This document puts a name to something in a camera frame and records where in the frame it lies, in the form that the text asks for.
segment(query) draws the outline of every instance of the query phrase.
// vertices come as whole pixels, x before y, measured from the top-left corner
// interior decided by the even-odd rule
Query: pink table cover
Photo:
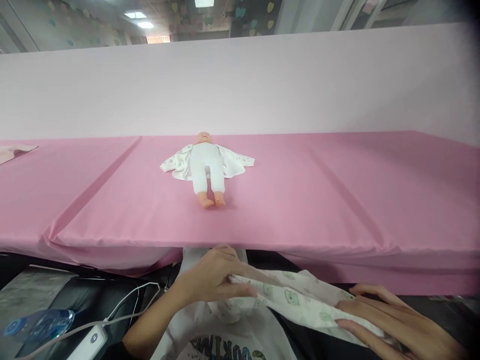
[[[327,281],[476,290],[478,148],[418,132],[215,136],[256,162],[225,181],[226,208],[205,211],[190,181],[159,169],[191,141],[29,142],[36,157],[0,166],[1,249],[138,273],[228,243]]]

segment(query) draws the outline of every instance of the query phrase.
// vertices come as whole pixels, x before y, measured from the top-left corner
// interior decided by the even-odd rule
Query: fabric
[[[0,165],[12,160],[17,153],[27,153],[38,148],[38,145],[0,146]]]
[[[225,192],[224,164],[215,145],[208,142],[193,145],[190,170],[195,194],[207,192],[207,174],[210,175],[211,190]]]
[[[480,149],[414,131],[217,136],[261,159],[201,211],[157,165],[190,136],[0,141],[0,250],[138,275],[181,247],[276,251],[328,283],[478,289]]]
[[[175,155],[169,157],[161,165],[160,169],[164,172],[169,172],[173,170],[172,176],[180,180],[192,180],[192,171],[191,171],[191,159],[192,159],[192,149],[195,145],[187,145]],[[233,178],[234,176],[243,174],[245,172],[245,167],[252,167],[255,164],[255,159],[237,154],[226,147],[215,145],[218,148],[220,157],[223,161],[223,176],[227,179]]]
[[[191,269],[208,250],[183,249],[179,275]],[[237,253],[245,256],[244,251]],[[297,360],[282,326],[263,304],[243,314],[235,324],[225,324],[202,301],[175,314],[151,357],[174,359]]]
[[[394,341],[377,326],[365,319],[335,308],[340,300],[355,299],[347,291],[319,281],[306,270],[300,273],[271,270],[257,271],[266,275],[267,278],[258,281],[238,275],[231,276],[234,283],[254,286],[258,298],[234,298],[219,301],[217,311],[214,314],[222,322],[233,324],[244,314],[251,314],[252,309],[265,305],[295,324],[353,344],[365,346],[350,332],[341,329],[335,320],[352,320],[384,341],[394,344]]]

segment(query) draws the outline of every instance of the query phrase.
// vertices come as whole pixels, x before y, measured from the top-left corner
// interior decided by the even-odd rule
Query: hand
[[[255,288],[248,284],[230,283],[229,275],[245,276],[251,267],[239,260],[228,245],[218,245],[207,252],[190,270],[173,283],[178,293],[184,294],[186,304],[211,302],[235,297],[257,297]]]
[[[413,310],[381,285],[358,284],[350,289],[354,301],[339,301],[336,307],[346,313],[366,319],[409,348],[402,354],[354,321],[336,322],[351,332],[383,360],[456,360],[466,351],[445,330],[429,318]],[[384,302],[361,296],[377,295]]]

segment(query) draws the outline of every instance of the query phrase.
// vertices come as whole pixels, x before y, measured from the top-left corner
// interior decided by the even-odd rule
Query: blue water bottle
[[[12,337],[18,343],[42,343],[64,334],[74,318],[71,310],[40,310],[9,323],[3,336]]]

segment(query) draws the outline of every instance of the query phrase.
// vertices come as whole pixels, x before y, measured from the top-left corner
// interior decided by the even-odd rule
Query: pink wall
[[[469,28],[0,56],[0,139],[418,130],[477,144]]]

